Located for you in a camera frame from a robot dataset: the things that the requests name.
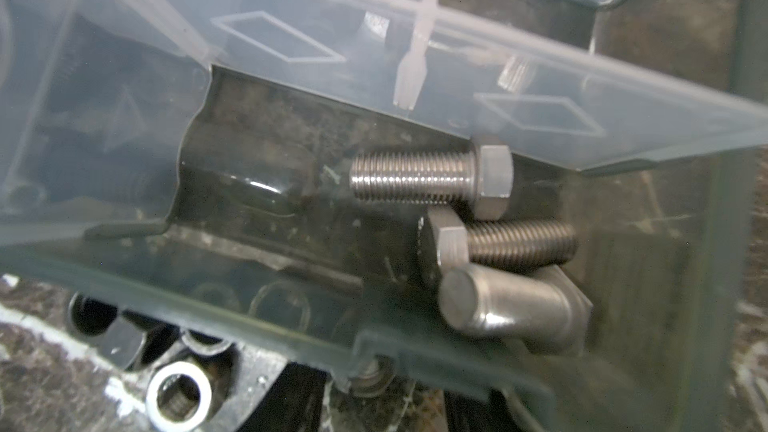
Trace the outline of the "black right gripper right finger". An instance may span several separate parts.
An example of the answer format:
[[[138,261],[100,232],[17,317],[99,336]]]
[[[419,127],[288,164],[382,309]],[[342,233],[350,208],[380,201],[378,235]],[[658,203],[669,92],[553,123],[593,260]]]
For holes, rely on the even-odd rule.
[[[491,397],[487,402],[444,392],[445,414],[450,432],[501,432],[510,430],[503,405]]]

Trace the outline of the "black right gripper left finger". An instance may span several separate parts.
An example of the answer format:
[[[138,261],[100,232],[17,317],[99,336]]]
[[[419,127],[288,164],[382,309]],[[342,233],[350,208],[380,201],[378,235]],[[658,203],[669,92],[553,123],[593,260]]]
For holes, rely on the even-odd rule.
[[[288,364],[239,431],[318,431],[326,382],[321,370]]]

